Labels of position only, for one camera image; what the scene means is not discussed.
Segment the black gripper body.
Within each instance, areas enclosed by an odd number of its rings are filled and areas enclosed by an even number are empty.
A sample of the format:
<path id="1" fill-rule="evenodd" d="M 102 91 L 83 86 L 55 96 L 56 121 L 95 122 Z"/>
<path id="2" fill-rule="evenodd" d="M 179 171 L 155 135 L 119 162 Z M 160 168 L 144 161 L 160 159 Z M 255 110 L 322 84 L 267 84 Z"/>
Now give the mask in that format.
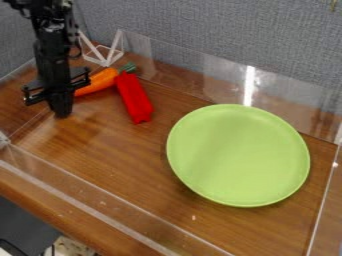
<path id="1" fill-rule="evenodd" d="M 66 93 L 75 91 L 90 84 L 90 68 L 86 66 L 72 67 L 66 75 L 48 80 L 38 77 L 22 87 L 24 103 L 27 106 L 47 101 L 50 96 L 59 93 L 64 97 Z"/>

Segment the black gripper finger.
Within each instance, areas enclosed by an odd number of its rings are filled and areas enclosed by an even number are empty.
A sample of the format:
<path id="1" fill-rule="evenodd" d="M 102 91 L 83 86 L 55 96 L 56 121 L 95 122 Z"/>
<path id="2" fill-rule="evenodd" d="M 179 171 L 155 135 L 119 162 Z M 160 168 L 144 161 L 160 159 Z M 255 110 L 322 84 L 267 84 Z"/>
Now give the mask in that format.
<path id="1" fill-rule="evenodd" d="M 66 113 L 64 113 L 64 97 L 63 97 L 63 95 L 59 93 L 52 94 L 48 99 L 48 104 L 50 104 L 51 110 L 55 112 L 55 116 L 58 118 L 64 118 Z"/>
<path id="2" fill-rule="evenodd" d="M 70 91 L 66 93 L 66 101 L 64 101 L 64 114 L 68 116 L 72 113 L 74 106 L 74 92 Z"/>

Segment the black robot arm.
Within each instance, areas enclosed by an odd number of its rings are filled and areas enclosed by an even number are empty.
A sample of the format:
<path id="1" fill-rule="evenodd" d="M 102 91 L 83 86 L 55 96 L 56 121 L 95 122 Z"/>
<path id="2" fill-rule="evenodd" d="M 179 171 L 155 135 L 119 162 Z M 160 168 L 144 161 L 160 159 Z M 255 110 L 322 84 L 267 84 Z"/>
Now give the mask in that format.
<path id="1" fill-rule="evenodd" d="M 38 78 L 22 87 L 26 105 L 46 101 L 58 118 L 72 113 L 75 92 L 91 84 L 90 68 L 71 67 L 71 48 L 82 50 L 74 0 L 3 0 L 31 20 Z"/>

